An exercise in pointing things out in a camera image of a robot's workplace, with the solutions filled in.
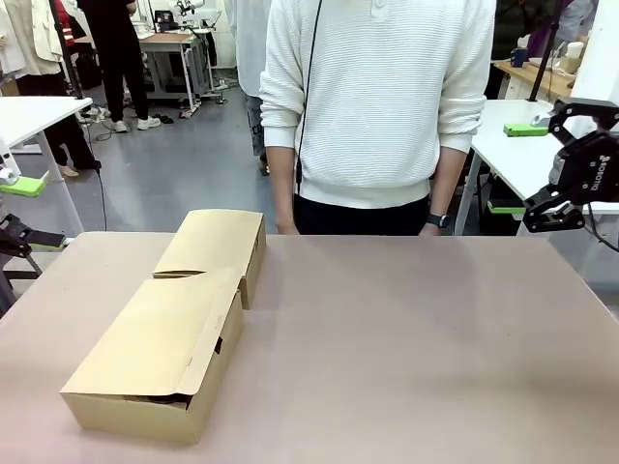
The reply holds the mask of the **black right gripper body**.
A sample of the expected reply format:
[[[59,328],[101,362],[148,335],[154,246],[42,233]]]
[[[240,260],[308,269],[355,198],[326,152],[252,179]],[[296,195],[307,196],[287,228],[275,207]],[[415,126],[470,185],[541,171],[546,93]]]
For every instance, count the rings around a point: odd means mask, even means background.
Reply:
[[[573,204],[618,202],[618,134],[593,131],[564,145],[548,175],[551,192]]]

